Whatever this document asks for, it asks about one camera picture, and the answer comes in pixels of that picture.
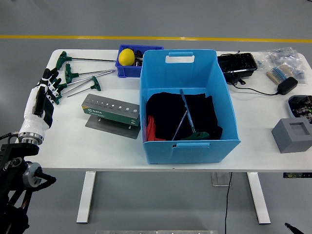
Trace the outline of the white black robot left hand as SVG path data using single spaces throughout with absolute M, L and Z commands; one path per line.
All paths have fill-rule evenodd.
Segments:
M 52 82 L 58 77 L 58 69 L 46 68 L 38 84 L 31 90 L 19 138 L 33 137 L 43 140 L 45 131 L 52 126 L 56 88 Z

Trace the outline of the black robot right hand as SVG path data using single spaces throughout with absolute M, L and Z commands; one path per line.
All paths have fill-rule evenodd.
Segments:
M 285 222 L 284 225 L 293 233 L 293 234 L 304 234 L 298 228 L 294 227 L 293 225 Z

